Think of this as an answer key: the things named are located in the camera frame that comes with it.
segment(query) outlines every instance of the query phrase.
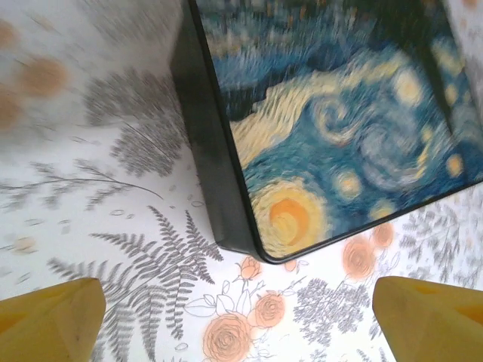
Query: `leaf sketch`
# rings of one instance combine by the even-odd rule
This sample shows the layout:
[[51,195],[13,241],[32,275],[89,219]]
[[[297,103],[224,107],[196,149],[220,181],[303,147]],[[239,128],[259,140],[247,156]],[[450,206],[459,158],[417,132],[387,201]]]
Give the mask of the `leaf sketch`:
[[466,258],[466,264],[469,271],[465,274],[460,271],[454,279],[462,287],[474,289],[483,271],[483,257],[469,256]]
[[172,33],[177,19],[177,2],[112,2],[110,0],[76,0],[100,35],[109,43],[126,41],[160,41]]
[[312,362],[325,362],[327,354],[320,349],[316,349],[313,353],[311,353],[310,358],[312,358]]
[[[375,362],[369,358],[362,350],[358,349],[357,354],[361,356],[362,362]],[[382,348],[379,348],[380,362],[387,362],[386,354]]]
[[106,336],[104,329],[101,327],[99,334],[97,335],[96,344],[91,354],[91,362],[103,362],[104,359],[104,348],[106,346]]
[[[122,120],[121,136],[111,156],[129,174],[171,174],[182,146],[188,145],[172,79],[147,71],[139,73],[134,68],[111,73],[105,79],[91,80],[84,103],[91,125]],[[137,123],[127,122],[129,118]]]
[[435,229],[444,229],[458,222],[457,214],[444,201],[436,201],[408,214],[402,229],[420,238],[430,236]]
[[372,317],[372,325],[369,329],[369,336],[371,336],[371,341],[375,338],[380,337],[383,334],[383,331],[380,329],[379,322],[377,322],[376,316]]
[[[185,241],[169,220],[154,207],[149,207],[158,221],[161,240],[146,242],[144,235],[91,234],[123,251],[131,265],[123,268],[116,264],[108,270],[107,261],[69,264],[53,258],[50,269],[67,280],[99,278],[103,286],[108,309],[91,360],[102,361],[105,345],[116,360],[126,360],[135,320],[140,324],[143,345],[151,361],[155,361],[157,332],[165,313],[165,325],[175,339],[183,337],[183,313],[188,297],[198,279],[212,281],[206,258],[219,261],[223,257],[199,233]],[[186,213],[187,230],[198,229]],[[136,281],[143,283],[134,287]]]
[[90,262],[87,265],[84,262],[79,264],[66,264],[57,258],[48,261],[48,267],[56,274],[73,281],[79,278],[97,278],[99,279],[104,295],[109,303],[114,303],[125,298],[131,291],[131,287],[138,279],[138,276],[130,276],[133,266],[129,266],[123,272],[120,272],[122,263],[116,264],[109,273],[106,272],[108,261],[100,263],[96,267],[96,262]]
[[460,255],[460,227],[448,227],[444,232],[428,239],[417,240],[405,235],[399,243],[406,249],[409,260],[419,262],[424,250],[432,253],[434,266],[439,270],[439,281],[447,283],[453,271],[454,260]]
[[[149,207],[158,220],[162,243],[151,241],[144,244],[144,236],[128,237],[126,234],[92,234],[111,244],[119,246],[131,259],[140,279],[157,278],[166,290],[167,301],[165,321],[171,335],[176,339],[183,337],[183,308],[192,292],[194,281],[199,278],[212,281],[206,268],[206,258],[218,260],[211,245],[204,238],[185,241],[176,232],[169,220],[154,207]],[[187,224],[192,223],[191,216]]]
[[188,244],[193,245],[193,248],[197,249],[197,251],[205,253],[206,256],[209,256],[218,262],[223,260],[217,244],[209,244],[206,239],[203,238],[188,211],[186,211],[186,233],[188,234]]
[[144,284],[130,295],[129,306],[135,310],[141,324],[143,344],[150,361],[155,361],[156,336],[166,300],[165,290],[157,285]]
[[356,288],[342,282],[333,290],[325,281],[314,278],[298,290],[297,301],[294,321],[303,325],[300,331],[304,338],[328,347],[335,326],[341,333],[357,330],[371,299],[362,285]]
[[129,344],[134,329],[134,316],[129,305],[122,302],[114,305],[106,312],[103,325],[115,360],[128,362]]
[[101,171],[90,161],[76,159],[74,165],[78,173],[63,175],[55,170],[52,164],[31,163],[40,180],[36,183],[27,183],[20,186],[0,182],[0,195],[5,195],[8,200],[4,207],[10,211],[22,209],[26,206],[29,198],[39,192],[41,187],[48,188],[47,196],[43,197],[43,204],[50,209],[58,207],[62,196],[84,190],[87,187],[97,189],[93,195],[88,196],[86,210],[93,210],[107,198],[131,189],[148,192],[161,200],[163,199],[161,195],[154,191],[115,179],[114,175]]
[[421,281],[428,281],[432,278],[430,266],[418,266],[416,270],[410,271],[409,278],[420,279]]

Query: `fern illustration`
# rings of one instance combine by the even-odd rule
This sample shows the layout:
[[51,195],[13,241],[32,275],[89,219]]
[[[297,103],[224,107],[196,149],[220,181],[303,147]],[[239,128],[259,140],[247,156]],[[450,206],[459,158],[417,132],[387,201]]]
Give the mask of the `fern illustration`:
[[129,266],[119,274],[121,263],[116,264],[110,273],[106,275],[107,263],[106,260],[96,268],[96,262],[90,262],[87,265],[81,262],[76,265],[66,264],[57,258],[52,258],[47,265],[54,273],[60,274],[69,281],[79,278],[99,279],[107,302],[114,303],[125,298],[130,293],[132,285],[137,280],[137,275],[129,277],[133,266]]
[[5,196],[7,201],[3,207],[9,211],[20,210],[27,205],[33,195],[42,190],[46,194],[42,198],[43,204],[49,209],[57,208],[63,196],[85,189],[95,189],[95,193],[87,197],[86,210],[93,210],[107,198],[134,189],[148,192],[163,200],[163,197],[153,190],[122,182],[112,173],[102,171],[91,161],[76,159],[74,166],[77,173],[64,175],[52,164],[33,162],[31,167],[38,176],[38,182],[13,184],[7,180],[0,180],[0,195]]
[[103,324],[115,360],[128,362],[129,343],[134,329],[134,316],[129,305],[122,302],[116,304],[107,311]]
[[148,357],[155,361],[155,344],[161,318],[165,307],[165,290],[156,285],[143,285],[136,289],[129,299],[129,305],[136,312],[141,324],[143,344]]
[[186,233],[188,234],[188,244],[198,245],[204,255],[217,260],[218,262],[223,260],[218,246],[215,243],[209,244],[206,239],[202,237],[188,210],[186,211]]
[[97,335],[97,341],[91,354],[91,362],[103,362],[104,348],[106,346],[106,335],[104,328],[101,327]]
[[155,362],[155,345],[162,314],[165,326],[175,339],[183,338],[184,306],[195,282],[199,279],[213,283],[206,259],[223,260],[216,244],[210,244],[196,228],[186,212],[186,240],[180,236],[168,218],[154,207],[149,207],[158,221],[161,240],[147,241],[144,234],[91,234],[92,237],[117,246],[130,259],[123,268],[116,264],[109,271],[107,261],[69,264],[56,258],[49,260],[49,268],[67,280],[98,278],[103,286],[108,309],[91,356],[101,362],[106,346],[117,361],[128,358],[129,344],[137,320],[143,345],[149,359]]

